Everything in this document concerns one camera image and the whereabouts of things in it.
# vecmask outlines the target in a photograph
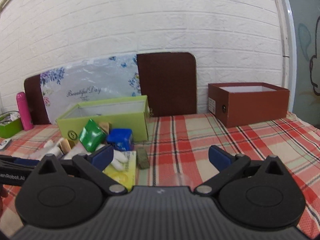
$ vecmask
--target pink bottle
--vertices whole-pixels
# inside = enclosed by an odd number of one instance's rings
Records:
[[[16,99],[23,128],[25,131],[28,131],[33,128],[33,123],[29,112],[26,94],[24,92],[20,92],[17,94]]]

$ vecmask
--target yellow package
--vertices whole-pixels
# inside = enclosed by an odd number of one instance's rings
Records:
[[[122,152],[129,161],[124,163],[124,171],[117,171],[111,164],[108,165],[103,173],[114,179],[131,191],[136,181],[137,153],[136,151]]]

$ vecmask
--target blue gripper pad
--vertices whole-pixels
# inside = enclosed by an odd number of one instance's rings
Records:
[[[209,148],[209,161],[218,171],[223,171],[236,160],[236,157],[220,149],[216,145]]]
[[[28,159],[16,158],[13,161],[13,163],[26,165],[26,166],[37,166],[39,161],[38,160],[28,160]]]
[[[106,145],[87,157],[98,170],[103,171],[113,160],[113,147]]]

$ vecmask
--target metal bolt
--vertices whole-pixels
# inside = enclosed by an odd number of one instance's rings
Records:
[[[197,187],[197,191],[202,194],[209,194],[212,191],[212,188],[208,185],[201,185]]]
[[[121,193],[125,191],[125,187],[120,184],[113,184],[109,187],[109,190],[113,193]]]

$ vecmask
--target gray ribbed surface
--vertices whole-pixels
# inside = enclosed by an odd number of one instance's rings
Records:
[[[88,222],[69,229],[45,230],[26,226],[13,240],[306,240],[295,228],[257,232],[227,220],[210,198],[187,187],[135,187],[112,197]]]

